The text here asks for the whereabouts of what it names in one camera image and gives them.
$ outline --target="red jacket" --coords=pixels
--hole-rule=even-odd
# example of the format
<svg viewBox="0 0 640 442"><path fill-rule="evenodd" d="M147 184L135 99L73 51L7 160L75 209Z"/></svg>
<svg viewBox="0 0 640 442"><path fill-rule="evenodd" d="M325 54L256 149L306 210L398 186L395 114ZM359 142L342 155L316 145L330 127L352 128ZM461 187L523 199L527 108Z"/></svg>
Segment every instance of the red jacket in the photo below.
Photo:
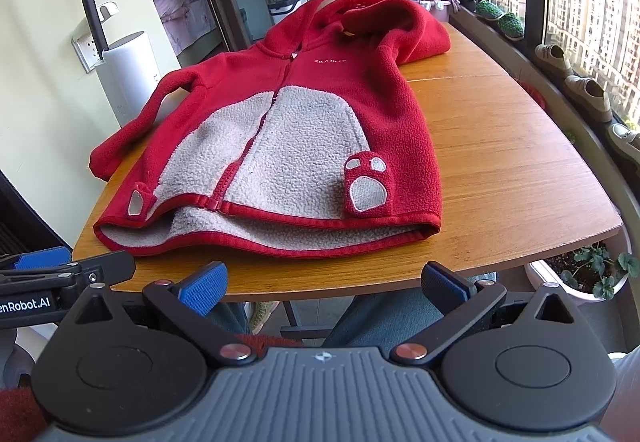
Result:
<svg viewBox="0 0 640 442"><path fill-rule="evenodd" d="M91 155L107 180L162 99L154 132L94 230L153 255L228 245L286 257L361 253L440 228L440 177L398 65L449 50L410 0L310 0L248 50L167 74Z"/></svg>

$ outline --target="electrical socket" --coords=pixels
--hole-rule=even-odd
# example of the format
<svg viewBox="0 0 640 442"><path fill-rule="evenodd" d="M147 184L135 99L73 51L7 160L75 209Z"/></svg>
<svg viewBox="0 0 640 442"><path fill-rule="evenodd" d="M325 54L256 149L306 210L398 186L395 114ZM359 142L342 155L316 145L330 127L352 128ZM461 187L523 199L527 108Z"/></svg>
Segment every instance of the electrical socket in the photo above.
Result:
<svg viewBox="0 0 640 442"><path fill-rule="evenodd" d="M85 72L91 72L95 68L95 64L100 61L98 49L95 48L94 37L91 34L85 34L82 38L71 42Z"/></svg>

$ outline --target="jacket zipper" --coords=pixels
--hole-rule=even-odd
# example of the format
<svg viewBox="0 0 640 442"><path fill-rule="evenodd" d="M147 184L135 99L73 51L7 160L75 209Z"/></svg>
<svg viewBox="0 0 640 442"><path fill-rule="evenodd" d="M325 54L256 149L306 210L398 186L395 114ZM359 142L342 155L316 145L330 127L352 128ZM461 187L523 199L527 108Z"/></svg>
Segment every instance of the jacket zipper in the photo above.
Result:
<svg viewBox="0 0 640 442"><path fill-rule="evenodd" d="M244 161L244 158L249 153L249 150L251 149L251 147L254 145L255 138L258 136L258 134L262 130L262 127L264 126L264 121L265 121L265 119L267 117L267 114L273 108L273 105L276 102L276 97L278 96L278 93L284 87L284 85L285 85L285 83L287 81L287 76L289 74L289 68L291 67L291 64L293 63L293 60L295 60L297 55L298 55L297 52L292 52L291 55L289 56L289 61L287 62L286 66L284 67L284 74L282 76L282 82L278 86L277 90L275 90L273 92L273 96L271 96L271 104L269 105L269 109L261 117L260 124L258 125L258 129L256 130L254 136L247 141L246 145L244 146L244 150L242 151L242 154L240 155L240 157L238 157L234 162L232 162L231 164L229 164L225 168L225 171L222 173L222 176L220 177L220 180L218 181L218 184L216 185L216 188L213 190L213 193L211 194L211 197L209 198L209 203L212 203L212 207L207 205L208 209L213 208L215 210L219 210L222 207L222 202L224 200L224 196L225 196L226 190L228 190L229 186L231 186L231 183L233 182L234 178L236 177L236 173L238 173L238 170L240 169L240 166L242 165L242 161Z"/></svg>

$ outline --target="blue jeans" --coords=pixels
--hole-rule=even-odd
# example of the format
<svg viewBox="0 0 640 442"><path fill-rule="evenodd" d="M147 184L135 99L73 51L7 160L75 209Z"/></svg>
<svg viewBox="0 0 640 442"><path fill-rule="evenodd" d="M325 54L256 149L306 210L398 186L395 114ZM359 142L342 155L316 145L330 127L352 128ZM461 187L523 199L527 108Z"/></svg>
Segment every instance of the blue jeans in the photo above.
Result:
<svg viewBox="0 0 640 442"><path fill-rule="evenodd" d="M468 278L493 279L495 273ZM218 303L208 314L232 334L250 334L242 303ZM322 346L378 346L387 357L391 349L442 317L420 288L356 296Z"/></svg>

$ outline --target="wooden tabletop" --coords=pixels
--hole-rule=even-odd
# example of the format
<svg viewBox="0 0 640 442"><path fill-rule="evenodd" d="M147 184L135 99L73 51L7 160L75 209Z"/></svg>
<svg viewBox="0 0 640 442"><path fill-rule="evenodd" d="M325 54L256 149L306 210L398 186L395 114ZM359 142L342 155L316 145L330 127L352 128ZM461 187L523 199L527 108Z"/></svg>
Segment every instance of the wooden tabletop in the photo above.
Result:
<svg viewBox="0 0 640 442"><path fill-rule="evenodd" d="M404 65L440 166L442 230L427 240L324 260L279 259L215 246L136 259L118 289L178 281L212 260L228 267L228 301L308 299L419 285L436 260L465 276L514 267L615 234L622 220L574 147L491 58L447 25L450 52ZM89 216L74 250L108 252L92 226L142 152L129 154Z"/></svg>

